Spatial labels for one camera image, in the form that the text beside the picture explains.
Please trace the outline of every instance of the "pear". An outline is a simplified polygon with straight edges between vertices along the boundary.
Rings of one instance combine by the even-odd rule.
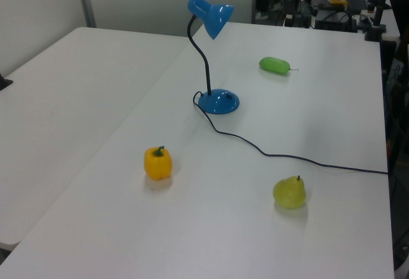
[[[287,209],[300,207],[306,198],[304,181],[300,176],[280,180],[274,186],[273,196],[278,205],[282,207]]]

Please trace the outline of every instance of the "toy vegetable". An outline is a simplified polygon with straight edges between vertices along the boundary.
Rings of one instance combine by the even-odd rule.
[[[145,151],[144,168],[146,174],[153,180],[170,177],[172,159],[164,146],[149,148]]]
[[[287,209],[295,209],[305,202],[304,181],[300,176],[292,176],[280,180],[274,186],[273,196],[275,201]]]
[[[276,57],[264,57],[258,64],[263,70],[272,73],[280,73],[281,75],[285,75],[288,71],[292,70],[287,61],[277,59]]]

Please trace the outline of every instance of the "bell pepper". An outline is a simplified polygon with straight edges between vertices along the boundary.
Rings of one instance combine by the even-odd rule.
[[[170,177],[172,173],[172,158],[164,146],[149,148],[145,151],[144,168],[146,174],[153,180]]]

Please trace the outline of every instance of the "desk lamp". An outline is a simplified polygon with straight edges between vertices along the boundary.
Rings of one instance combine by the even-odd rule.
[[[225,4],[212,5],[206,0],[189,0],[187,8],[193,13],[193,16],[187,25],[187,36],[190,42],[200,53],[204,60],[204,67],[206,69],[206,83],[207,93],[203,93],[198,101],[199,107],[207,113],[212,114],[226,114],[237,109],[240,102],[238,97],[231,91],[226,89],[211,89],[210,88],[210,73],[207,58],[202,50],[194,42],[190,28],[193,21],[199,17],[206,28],[207,33],[214,40],[224,24],[229,20],[234,7]]]

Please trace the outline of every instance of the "lamp shade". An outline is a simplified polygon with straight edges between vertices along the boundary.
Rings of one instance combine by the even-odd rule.
[[[203,21],[212,39],[217,37],[235,9],[227,4],[212,5],[206,0],[189,0],[187,8]]]

